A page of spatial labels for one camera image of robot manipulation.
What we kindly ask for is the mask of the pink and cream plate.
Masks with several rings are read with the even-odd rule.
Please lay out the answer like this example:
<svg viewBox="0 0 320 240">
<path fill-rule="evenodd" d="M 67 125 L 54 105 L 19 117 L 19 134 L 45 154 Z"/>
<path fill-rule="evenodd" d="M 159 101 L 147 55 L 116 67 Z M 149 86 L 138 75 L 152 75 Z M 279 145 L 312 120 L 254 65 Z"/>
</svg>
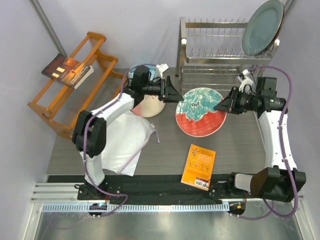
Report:
<svg viewBox="0 0 320 240">
<path fill-rule="evenodd" d="M 151 118 L 158 115 L 165 107 L 165 103 L 160 101 L 158 96 L 145 95 L 143 101 L 141 101 L 131 111 L 144 118 Z"/>
</svg>

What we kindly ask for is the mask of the red and teal plate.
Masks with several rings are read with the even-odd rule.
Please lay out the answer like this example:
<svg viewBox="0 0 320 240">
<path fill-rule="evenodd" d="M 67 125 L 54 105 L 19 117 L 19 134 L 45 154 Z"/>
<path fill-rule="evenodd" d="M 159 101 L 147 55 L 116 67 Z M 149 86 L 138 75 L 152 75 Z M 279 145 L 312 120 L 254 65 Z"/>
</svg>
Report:
<svg viewBox="0 0 320 240">
<path fill-rule="evenodd" d="M 216 90 L 198 87 L 183 95 L 175 110 L 175 120 L 187 135 L 202 138 L 218 131 L 224 124 L 227 113 L 215 110 L 224 98 Z"/>
</svg>

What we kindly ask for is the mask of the light teal plate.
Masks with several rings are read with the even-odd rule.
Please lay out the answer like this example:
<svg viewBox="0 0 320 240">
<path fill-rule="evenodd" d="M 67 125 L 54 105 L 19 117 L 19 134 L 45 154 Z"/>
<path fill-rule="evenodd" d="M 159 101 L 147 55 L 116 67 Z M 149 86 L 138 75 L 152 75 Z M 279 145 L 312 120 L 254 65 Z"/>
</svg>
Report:
<svg viewBox="0 0 320 240">
<path fill-rule="evenodd" d="M 242 36 L 242 50 L 246 55 L 262 55 L 273 45 L 283 25 L 284 13 L 284 5 L 279 0 L 268 0 L 254 12 Z"/>
</svg>

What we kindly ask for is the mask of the dark teal floral plate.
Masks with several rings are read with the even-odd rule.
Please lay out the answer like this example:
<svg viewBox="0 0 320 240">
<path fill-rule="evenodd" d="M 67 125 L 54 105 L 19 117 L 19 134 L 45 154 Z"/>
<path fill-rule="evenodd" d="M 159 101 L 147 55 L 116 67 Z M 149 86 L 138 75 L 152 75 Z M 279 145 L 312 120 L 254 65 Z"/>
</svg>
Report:
<svg viewBox="0 0 320 240">
<path fill-rule="evenodd" d="M 284 23 L 285 8 L 280 0 L 268 0 L 259 15 L 259 54 L 265 53 L 280 34 Z"/>
</svg>

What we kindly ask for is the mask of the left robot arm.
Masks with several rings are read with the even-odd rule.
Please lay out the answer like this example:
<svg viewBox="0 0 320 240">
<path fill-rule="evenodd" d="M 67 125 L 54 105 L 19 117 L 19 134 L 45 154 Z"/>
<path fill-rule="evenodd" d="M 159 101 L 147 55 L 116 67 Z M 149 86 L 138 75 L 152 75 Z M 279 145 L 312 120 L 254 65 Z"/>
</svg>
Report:
<svg viewBox="0 0 320 240">
<path fill-rule="evenodd" d="M 117 118 L 137 107 L 145 96 L 155 96 L 163 103 L 177 103 L 183 97 L 175 89 L 167 64 L 138 64 L 122 78 L 120 92 L 114 99 L 93 111 L 82 110 L 77 118 L 72 143 L 82 154 L 85 181 L 90 184 L 89 194 L 100 200 L 107 192 L 101 154 L 107 145 L 107 127 Z"/>
</svg>

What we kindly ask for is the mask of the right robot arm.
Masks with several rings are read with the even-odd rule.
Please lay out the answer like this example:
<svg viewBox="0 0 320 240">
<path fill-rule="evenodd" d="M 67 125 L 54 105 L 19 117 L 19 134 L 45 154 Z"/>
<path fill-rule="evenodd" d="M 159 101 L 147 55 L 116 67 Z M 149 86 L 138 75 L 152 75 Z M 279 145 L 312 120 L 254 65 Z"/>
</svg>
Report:
<svg viewBox="0 0 320 240">
<path fill-rule="evenodd" d="M 307 178 L 298 171 L 293 159 L 288 130 L 286 99 L 277 96 L 277 79 L 259 77 L 253 82 L 241 74 L 239 87 L 233 87 L 215 110 L 240 115 L 256 114 L 265 150 L 265 168 L 253 175 L 232 172 L 226 182 L 226 193 L 233 198 L 250 193 L 254 198 L 288 203 L 301 190 Z"/>
</svg>

